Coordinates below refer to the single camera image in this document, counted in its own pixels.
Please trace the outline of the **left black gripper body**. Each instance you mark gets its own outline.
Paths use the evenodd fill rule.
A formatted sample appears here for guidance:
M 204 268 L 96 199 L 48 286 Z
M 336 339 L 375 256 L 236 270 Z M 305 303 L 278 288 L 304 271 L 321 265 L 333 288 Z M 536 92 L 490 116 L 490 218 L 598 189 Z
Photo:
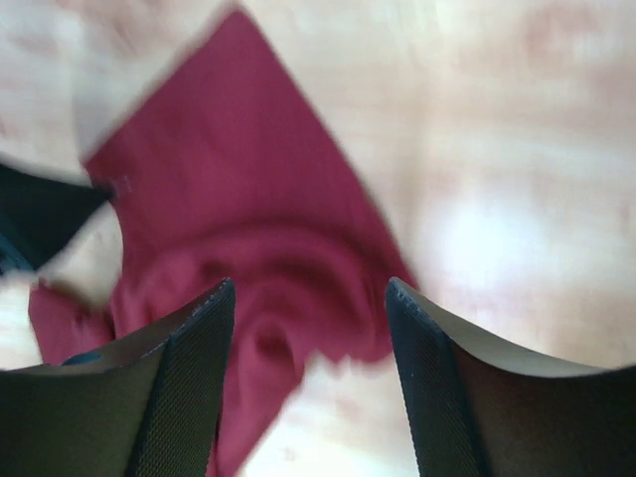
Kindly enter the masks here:
M 112 197 L 102 186 L 41 177 L 3 164 L 1 271 L 38 271 Z

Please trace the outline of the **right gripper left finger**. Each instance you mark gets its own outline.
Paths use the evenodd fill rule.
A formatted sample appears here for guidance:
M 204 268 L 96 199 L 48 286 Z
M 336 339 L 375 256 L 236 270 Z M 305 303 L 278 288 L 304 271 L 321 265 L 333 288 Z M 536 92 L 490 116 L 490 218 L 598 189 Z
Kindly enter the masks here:
M 202 476 L 235 324 L 224 280 L 106 346 L 1 375 L 5 476 Z

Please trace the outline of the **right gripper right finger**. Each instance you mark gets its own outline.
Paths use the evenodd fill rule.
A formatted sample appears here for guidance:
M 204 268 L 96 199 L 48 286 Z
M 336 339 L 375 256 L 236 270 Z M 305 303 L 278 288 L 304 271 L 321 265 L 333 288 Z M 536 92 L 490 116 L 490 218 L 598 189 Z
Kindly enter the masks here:
M 631 476 L 635 370 L 558 359 L 394 278 L 397 371 L 422 476 Z

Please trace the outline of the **red t-shirt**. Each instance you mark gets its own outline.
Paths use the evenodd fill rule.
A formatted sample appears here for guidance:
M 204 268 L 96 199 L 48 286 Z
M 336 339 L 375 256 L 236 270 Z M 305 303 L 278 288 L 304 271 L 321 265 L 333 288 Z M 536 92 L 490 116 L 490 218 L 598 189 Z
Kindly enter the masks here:
M 343 154 L 246 13 L 235 10 L 86 165 L 118 188 L 120 277 L 91 311 L 31 292 L 42 358 L 60 363 L 182 307 L 224 278 L 236 323 L 209 474 L 235 474 L 308 358 L 383 359 L 385 289 L 409 279 Z

